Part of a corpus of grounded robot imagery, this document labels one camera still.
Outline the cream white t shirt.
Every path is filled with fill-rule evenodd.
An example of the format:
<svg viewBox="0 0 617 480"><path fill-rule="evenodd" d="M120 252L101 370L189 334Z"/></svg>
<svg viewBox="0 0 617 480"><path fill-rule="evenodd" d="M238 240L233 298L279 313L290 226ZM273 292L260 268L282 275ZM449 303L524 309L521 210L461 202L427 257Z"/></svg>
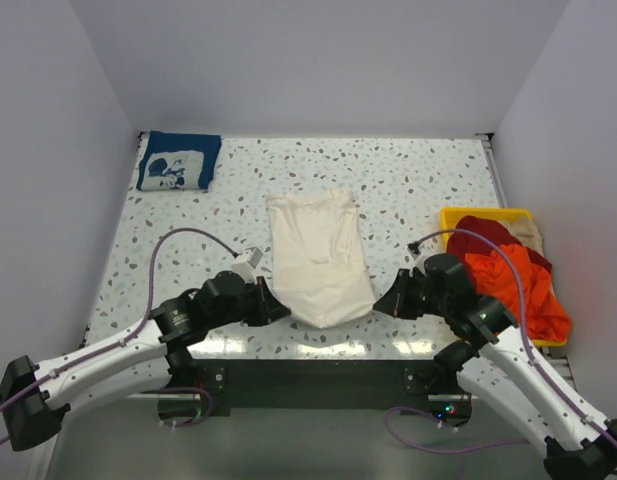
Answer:
<svg viewBox="0 0 617 480"><path fill-rule="evenodd" d="M372 310L357 207L351 193L267 197L276 298L295 319L328 329Z"/></svg>

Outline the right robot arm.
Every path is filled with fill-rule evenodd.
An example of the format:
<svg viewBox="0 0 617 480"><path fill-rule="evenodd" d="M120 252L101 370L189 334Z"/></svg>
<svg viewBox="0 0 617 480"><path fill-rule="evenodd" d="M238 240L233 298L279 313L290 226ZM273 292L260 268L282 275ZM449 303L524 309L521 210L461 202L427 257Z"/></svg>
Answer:
<svg viewBox="0 0 617 480"><path fill-rule="evenodd" d="M550 478L605 479L617 471L617 419L567 383L514 315L475 290L454 255L399 270L373 308L404 320L442 318L457 339L433 358L436 386L484 401L542 455Z"/></svg>

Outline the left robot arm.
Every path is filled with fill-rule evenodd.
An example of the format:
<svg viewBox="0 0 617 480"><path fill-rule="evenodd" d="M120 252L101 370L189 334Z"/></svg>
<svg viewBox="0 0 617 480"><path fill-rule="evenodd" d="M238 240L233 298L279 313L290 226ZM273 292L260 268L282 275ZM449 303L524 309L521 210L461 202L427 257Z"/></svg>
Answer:
<svg viewBox="0 0 617 480"><path fill-rule="evenodd" d="M172 358L161 367L159 378L171 391L184 392L195 380L195 368L183 360L189 346L224 325L262 327L289 313L263 278L247 283L234 272L222 271L201 288L162 302L106 341L40 363L21 356L7 365L0 383L6 439L14 451L49 440L87 389L99 390L113 376L145 362Z"/></svg>

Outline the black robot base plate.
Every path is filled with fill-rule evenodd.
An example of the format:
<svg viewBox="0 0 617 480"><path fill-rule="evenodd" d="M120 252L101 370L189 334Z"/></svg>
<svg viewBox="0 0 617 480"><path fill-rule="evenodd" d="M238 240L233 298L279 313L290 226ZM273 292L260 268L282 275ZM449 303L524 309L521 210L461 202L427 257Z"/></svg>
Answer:
<svg viewBox="0 0 617 480"><path fill-rule="evenodd" d="M431 360L190 360L166 384L161 419L186 423L211 407L387 410L413 407L453 426L472 416L472 396Z"/></svg>

